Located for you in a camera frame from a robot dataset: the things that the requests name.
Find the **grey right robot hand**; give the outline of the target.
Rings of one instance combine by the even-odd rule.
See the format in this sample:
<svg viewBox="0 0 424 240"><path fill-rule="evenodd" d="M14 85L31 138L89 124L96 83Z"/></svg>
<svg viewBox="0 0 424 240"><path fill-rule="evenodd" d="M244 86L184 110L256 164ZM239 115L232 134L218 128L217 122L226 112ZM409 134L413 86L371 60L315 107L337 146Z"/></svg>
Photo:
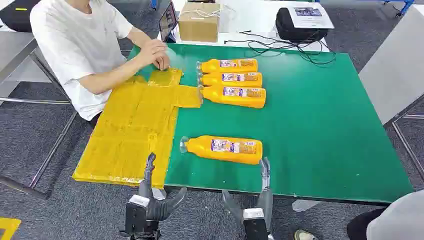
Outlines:
<svg viewBox="0 0 424 240"><path fill-rule="evenodd" d="M262 209L263 218L265 221L265 226L267 231L271 231L271 221L272 221L272 210L273 210L273 193L270 188L270 176L271 176L271 167L270 162L267 157L262 158L259 161L261 165L261 179L262 179L262 190L258 197L258 201L255 209ZM222 190L222 197L224 205L230 211L230 213L235 217L238 223L242 223L245 217L258 217L258 213L244 213L245 209L242 209L230 195L227 190Z"/></svg>

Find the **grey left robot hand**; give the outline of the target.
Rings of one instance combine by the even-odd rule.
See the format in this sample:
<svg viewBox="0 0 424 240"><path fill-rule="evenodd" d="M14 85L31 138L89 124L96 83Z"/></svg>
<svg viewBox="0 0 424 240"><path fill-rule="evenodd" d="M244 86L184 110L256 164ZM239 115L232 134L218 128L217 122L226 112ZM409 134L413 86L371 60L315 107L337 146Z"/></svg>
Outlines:
<svg viewBox="0 0 424 240"><path fill-rule="evenodd" d="M152 190L152 175L155 168L155 159L156 155L153 152L151 152L147 157L143 179L139 183L138 195L149 199L149 203L146 208L146 219L160 222L166 220L171 213L179 207L188 190L186 187L182 187L174 198L165 198L162 200L154 198Z"/></svg>

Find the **seated person's right hand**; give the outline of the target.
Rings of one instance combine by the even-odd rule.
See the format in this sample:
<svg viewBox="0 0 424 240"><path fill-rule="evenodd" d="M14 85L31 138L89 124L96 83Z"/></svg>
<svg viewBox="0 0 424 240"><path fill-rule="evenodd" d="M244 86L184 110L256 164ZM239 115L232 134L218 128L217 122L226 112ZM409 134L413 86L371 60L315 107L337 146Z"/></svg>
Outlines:
<svg viewBox="0 0 424 240"><path fill-rule="evenodd" d="M159 53L153 62L154 66L160 71L167 70L170 67L170 58L164 52Z"/></svg>

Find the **seated person's left hand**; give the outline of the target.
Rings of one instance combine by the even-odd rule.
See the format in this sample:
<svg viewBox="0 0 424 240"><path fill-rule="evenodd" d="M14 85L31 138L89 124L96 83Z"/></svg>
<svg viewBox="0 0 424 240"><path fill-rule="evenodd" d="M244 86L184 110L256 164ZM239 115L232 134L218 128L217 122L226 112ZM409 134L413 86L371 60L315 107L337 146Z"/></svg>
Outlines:
<svg viewBox="0 0 424 240"><path fill-rule="evenodd" d="M153 64L156 60L166 56L167 45L158 39L149 40L140 48L136 61L140 67Z"/></svg>

